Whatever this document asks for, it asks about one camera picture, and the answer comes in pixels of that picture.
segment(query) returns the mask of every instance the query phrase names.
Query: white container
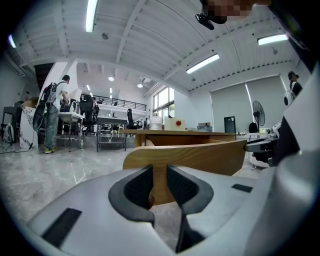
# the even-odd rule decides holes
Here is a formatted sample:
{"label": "white container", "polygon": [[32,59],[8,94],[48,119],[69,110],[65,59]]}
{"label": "white container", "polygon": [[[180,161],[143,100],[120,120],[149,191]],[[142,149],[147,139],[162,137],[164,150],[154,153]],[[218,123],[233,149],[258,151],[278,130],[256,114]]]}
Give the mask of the white container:
{"label": "white container", "polygon": [[162,130],[162,117],[158,116],[158,113],[153,113],[150,117],[150,130]]}
{"label": "white container", "polygon": [[178,117],[165,117],[164,118],[164,129],[166,131],[185,131],[186,130],[186,121]]}

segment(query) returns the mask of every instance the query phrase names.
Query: window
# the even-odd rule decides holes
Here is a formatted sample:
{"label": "window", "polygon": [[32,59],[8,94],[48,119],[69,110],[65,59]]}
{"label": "window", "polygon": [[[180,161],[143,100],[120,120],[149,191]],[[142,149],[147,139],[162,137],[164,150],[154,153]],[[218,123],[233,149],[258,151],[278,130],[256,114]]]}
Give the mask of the window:
{"label": "window", "polygon": [[169,87],[153,96],[153,113],[158,112],[162,117],[162,123],[165,123],[165,117],[175,117],[175,90]]}

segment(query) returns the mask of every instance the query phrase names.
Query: floor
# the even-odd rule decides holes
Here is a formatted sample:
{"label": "floor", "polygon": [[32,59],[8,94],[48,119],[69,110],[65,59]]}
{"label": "floor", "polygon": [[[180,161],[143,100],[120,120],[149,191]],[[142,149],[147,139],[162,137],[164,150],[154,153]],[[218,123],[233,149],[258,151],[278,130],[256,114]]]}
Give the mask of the floor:
{"label": "floor", "polygon": [[[126,155],[133,148],[102,150],[94,148],[58,148],[54,154],[44,154],[44,149],[29,152],[0,154],[1,196],[12,214],[28,222],[38,211],[76,184],[122,170]],[[0,153],[6,152],[0,147]],[[235,176],[257,179],[261,169],[251,170],[245,159]],[[154,228],[162,240],[173,250],[178,241],[181,211],[174,203],[154,206]]]}

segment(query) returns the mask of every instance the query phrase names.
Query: gray roller shade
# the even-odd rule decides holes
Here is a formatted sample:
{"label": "gray roller shade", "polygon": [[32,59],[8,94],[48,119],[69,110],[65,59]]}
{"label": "gray roller shade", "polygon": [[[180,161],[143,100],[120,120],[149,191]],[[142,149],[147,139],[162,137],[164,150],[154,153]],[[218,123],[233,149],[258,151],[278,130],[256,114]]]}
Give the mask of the gray roller shade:
{"label": "gray roller shade", "polygon": [[225,117],[235,117],[235,131],[244,132],[253,122],[252,110],[244,83],[211,93],[215,132],[225,132]]}
{"label": "gray roller shade", "polygon": [[271,128],[280,122],[284,116],[285,88],[279,76],[259,79],[246,83],[252,103],[260,102],[265,114],[265,124],[262,128]]}

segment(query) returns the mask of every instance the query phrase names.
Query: white shirt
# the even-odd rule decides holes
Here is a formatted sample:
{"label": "white shirt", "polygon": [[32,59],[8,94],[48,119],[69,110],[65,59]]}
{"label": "white shirt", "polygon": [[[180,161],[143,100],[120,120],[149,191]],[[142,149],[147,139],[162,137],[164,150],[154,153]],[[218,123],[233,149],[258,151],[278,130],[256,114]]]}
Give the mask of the white shirt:
{"label": "white shirt", "polygon": [[55,92],[55,101],[53,103],[53,105],[58,109],[60,110],[61,108],[61,103],[60,103],[60,100],[61,100],[61,97],[62,97],[62,92],[66,92],[68,93],[68,84],[64,81],[64,80],[61,80],[60,82],[56,83],[58,86],[56,88],[56,92]]}

